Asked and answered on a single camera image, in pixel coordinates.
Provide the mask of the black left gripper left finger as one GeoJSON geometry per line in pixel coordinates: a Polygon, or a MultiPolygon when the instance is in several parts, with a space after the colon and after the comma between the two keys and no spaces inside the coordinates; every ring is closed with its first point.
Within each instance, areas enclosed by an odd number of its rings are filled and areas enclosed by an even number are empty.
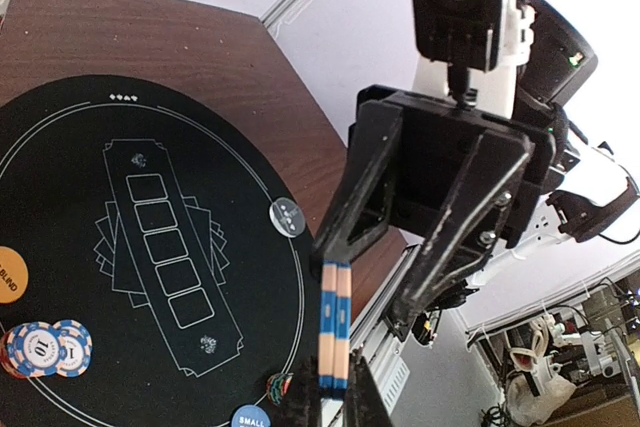
{"type": "Polygon", "coordinates": [[[315,356],[302,361],[293,373],[287,393],[272,425],[275,427],[318,427],[320,425],[320,388],[315,356]]]}

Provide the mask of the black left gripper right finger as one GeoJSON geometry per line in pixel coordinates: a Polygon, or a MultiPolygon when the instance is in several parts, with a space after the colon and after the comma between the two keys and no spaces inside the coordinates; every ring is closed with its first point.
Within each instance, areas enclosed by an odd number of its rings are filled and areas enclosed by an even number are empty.
{"type": "Polygon", "coordinates": [[[383,403],[362,350],[357,349],[349,358],[348,387],[343,403],[343,425],[347,427],[392,427],[389,413],[383,403]]]}

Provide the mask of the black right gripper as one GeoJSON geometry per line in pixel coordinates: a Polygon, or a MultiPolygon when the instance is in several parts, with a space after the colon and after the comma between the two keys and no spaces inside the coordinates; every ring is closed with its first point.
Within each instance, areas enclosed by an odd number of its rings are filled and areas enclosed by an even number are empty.
{"type": "Polygon", "coordinates": [[[394,296],[394,329],[514,246],[545,190],[551,133],[433,97],[361,90],[342,177],[310,262],[353,262],[396,227],[425,240],[394,296]]]}

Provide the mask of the red poker chip stack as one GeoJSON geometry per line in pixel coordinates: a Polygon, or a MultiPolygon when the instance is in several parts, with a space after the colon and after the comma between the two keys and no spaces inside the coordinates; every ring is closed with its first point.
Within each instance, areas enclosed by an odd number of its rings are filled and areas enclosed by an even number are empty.
{"type": "Polygon", "coordinates": [[[267,399],[276,406],[280,405],[289,389],[292,379],[292,373],[276,373],[271,375],[266,382],[267,399]]]}

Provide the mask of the blue small blind button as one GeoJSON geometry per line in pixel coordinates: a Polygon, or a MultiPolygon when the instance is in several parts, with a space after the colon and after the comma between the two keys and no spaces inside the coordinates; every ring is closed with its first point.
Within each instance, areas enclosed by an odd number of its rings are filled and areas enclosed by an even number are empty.
{"type": "Polygon", "coordinates": [[[257,405],[246,404],[238,407],[231,418],[231,427],[271,427],[267,412],[257,405]]]}

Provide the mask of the blue white chips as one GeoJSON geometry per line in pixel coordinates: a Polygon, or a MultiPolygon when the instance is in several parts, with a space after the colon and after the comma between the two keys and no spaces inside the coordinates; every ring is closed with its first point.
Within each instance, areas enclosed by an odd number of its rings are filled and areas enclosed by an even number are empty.
{"type": "Polygon", "coordinates": [[[349,383],[352,269],[348,262],[322,267],[318,384],[322,398],[342,401],[349,383]]]}

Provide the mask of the blue white poker chip stack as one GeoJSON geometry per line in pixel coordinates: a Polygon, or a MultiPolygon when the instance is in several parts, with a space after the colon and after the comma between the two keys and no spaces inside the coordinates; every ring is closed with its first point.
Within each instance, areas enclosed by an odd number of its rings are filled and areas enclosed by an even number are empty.
{"type": "Polygon", "coordinates": [[[60,332],[37,321],[9,329],[1,338],[3,364],[20,378],[55,375],[67,357],[60,332]]]}

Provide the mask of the orange big blind button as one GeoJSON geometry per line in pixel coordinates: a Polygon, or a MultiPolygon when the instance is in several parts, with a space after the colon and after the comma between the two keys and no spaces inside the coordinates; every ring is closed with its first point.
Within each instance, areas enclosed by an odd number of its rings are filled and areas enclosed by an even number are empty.
{"type": "Polygon", "coordinates": [[[29,271],[23,257],[15,250],[0,247],[0,303],[10,304],[20,299],[28,286],[29,271]]]}

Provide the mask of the dark white poker chip stack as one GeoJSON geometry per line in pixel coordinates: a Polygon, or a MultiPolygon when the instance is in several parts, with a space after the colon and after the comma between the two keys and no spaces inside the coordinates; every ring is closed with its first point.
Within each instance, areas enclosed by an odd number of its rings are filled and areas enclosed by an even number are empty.
{"type": "Polygon", "coordinates": [[[88,369],[93,353],[93,340],[87,328],[73,319],[57,321],[53,327],[59,332],[66,351],[57,366],[57,374],[62,377],[78,377],[88,369]]]}

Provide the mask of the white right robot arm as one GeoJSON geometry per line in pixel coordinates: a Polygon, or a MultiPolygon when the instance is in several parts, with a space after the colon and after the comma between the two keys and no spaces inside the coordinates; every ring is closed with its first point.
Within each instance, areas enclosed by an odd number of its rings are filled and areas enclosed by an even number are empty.
{"type": "Polygon", "coordinates": [[[545,0],[517,0],[539,36],[516,71],[511,117],[373,85],[359,92],[347,162],[318,230],[311,272],[348,264],[390,227],[423,237],[385,317],[405,337],[425,310],[462,305],[486,282],[503,242],[515,248],[545,198],[564,216],[560,232],[579,242],[600,234],[638,197],[633,181],[599,207],[561,186],[573,126],[559,98],[597,58],[545,0]]]}

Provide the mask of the clear dealer button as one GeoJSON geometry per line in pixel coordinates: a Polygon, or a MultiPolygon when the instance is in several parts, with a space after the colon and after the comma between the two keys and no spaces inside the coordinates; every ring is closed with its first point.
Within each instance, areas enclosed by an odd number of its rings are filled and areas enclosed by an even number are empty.
{"type": "Polygon", "coordinates": [[[306,229],[302,209],[291,199],[280,197],[269,207],[269,218],[278,233],[287,238],[296,238],[306,229]]]}

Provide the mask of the round black poker mat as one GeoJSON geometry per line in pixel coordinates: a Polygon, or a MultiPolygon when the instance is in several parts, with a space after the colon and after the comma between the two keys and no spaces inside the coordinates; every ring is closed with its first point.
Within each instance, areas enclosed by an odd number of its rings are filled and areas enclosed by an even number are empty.
{"type": "Polygon", "coordinates": [[[225,426],[317,345],[312,237],[262,153],[192,98],[118,76],[1,105],[1,242],[25,260],[1,325],[71,319],[75,378],[1,378],[8,426],[225,426]]]}

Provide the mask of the aluminium front rail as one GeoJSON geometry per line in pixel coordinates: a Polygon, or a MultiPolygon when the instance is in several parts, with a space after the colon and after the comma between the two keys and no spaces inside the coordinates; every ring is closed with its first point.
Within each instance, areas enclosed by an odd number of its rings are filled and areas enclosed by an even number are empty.
{"type": "MultiPolygon", "coordinates": [[[[400,260],[365,309],[355,321],[351,321],[350,354],[357,349],[362,350],[389,416],[410,375],[410,370],[402,358],[409,332],[397,331],[390,327],[386,320],[386,309],[417,253],[416,245],[405,248],[400,260]]],[[[319,426],[344,426],[344,400],[345,398],[340,401],[321,397],[319,426]]]]}

